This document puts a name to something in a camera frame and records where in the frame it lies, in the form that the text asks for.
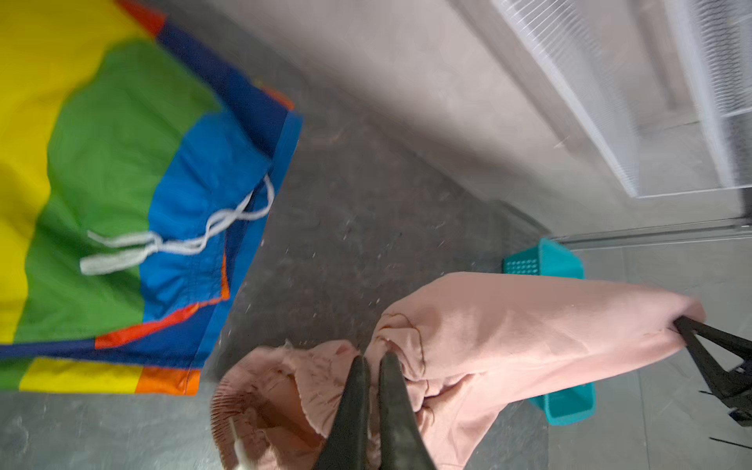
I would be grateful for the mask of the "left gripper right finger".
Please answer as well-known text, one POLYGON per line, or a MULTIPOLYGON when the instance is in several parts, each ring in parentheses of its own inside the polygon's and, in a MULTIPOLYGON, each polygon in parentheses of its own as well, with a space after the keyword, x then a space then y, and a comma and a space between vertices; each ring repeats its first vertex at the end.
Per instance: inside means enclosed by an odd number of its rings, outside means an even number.
POLYGON ((379 416, 381 469, 436 470, 419 432, 401 363, 394 352, 380 362, 379 416))

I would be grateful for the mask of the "pink shorts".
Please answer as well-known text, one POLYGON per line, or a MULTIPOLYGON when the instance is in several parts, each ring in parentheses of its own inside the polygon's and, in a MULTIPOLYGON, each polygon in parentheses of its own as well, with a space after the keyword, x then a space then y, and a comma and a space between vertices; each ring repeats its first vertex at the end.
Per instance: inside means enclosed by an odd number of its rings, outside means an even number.
MULTIPOLYGON (((705 321, 696 299, 646 286, 458 272, 390 305, 365 358, 401 362, 424 444, 461 469, 510 403, 659 362, 684 346, 674 321, 705 321)), ((241 442, 258 469, 309 469, 329 436, 358 349, 260 347, 219 382, 211 432, 221 464, 241 442)))

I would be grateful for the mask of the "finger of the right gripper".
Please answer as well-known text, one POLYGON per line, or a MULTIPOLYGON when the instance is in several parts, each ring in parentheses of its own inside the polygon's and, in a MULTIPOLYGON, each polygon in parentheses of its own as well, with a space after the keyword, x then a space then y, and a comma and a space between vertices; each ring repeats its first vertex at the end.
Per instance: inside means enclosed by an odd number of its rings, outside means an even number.
POLYGON ((751 342, 686 316, 677 318, 674 325, 710 392, 724 405, 751 405, 751 342), (725 370, 698 337, 735 354, 742 363, 725 370))

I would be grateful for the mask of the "rainbow coloured shorts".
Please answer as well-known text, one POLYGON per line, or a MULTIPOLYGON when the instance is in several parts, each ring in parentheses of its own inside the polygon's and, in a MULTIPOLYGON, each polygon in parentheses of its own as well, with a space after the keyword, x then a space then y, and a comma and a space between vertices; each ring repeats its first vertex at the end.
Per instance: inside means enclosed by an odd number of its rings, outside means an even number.
POLYGON ((1 388, 194 395, 302 130, 133 1, 1 5, 1 388))

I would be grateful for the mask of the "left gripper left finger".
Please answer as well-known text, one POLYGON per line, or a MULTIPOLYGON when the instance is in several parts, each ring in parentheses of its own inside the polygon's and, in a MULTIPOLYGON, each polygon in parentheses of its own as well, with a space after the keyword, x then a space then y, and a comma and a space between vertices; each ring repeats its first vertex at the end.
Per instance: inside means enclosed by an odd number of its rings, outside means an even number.
POLYGON ((326 443, 313 469, 364 470, 367 466, 370 372, 354 358, 326 443))

